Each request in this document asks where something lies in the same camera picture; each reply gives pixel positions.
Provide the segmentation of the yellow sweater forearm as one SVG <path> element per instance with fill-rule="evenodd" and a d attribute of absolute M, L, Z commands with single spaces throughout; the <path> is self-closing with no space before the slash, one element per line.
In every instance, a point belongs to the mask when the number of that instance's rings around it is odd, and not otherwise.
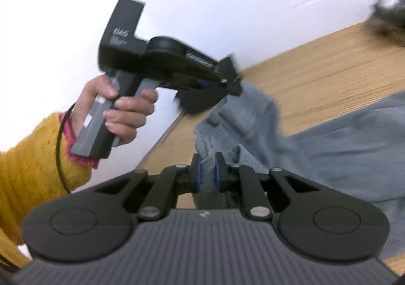
<path fill-rule="evenodd" d="M 1 268 L 13 272 L 29 262 L 19 250 L 21 223 L 42 203 L 67 194 L 56 168 L 56 141 L 63 114 L 51 114 L 18 145 L 1 153 Z M 60 165 L 65 185 L 74 190 L 91 178 L 99 161 L 71 153 L 75 143 L 70 117 L 63 126 Z"/>

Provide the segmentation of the person's left hand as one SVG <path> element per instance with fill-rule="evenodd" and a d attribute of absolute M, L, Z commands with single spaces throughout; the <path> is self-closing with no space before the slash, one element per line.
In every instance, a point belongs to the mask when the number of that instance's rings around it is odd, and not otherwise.
<path fill-rule="evenodd" d="M 158 99 L 156 90 L 152 89 L 143 90 L 139 98 L 118 97 L 117 91 L 109 84 L 108 77 L 100 75 L 86 83 L 71 112 L 70 123 L 75 137 L 79 135 L 98 95 L 115 101 L 115 108 L 104 112 L 104 119 L 108 131 L 120 138 L 120 145 L 134 141 L 137 129 L 146 124 L 146 118 L 153 114 L 154 104 Z"/>

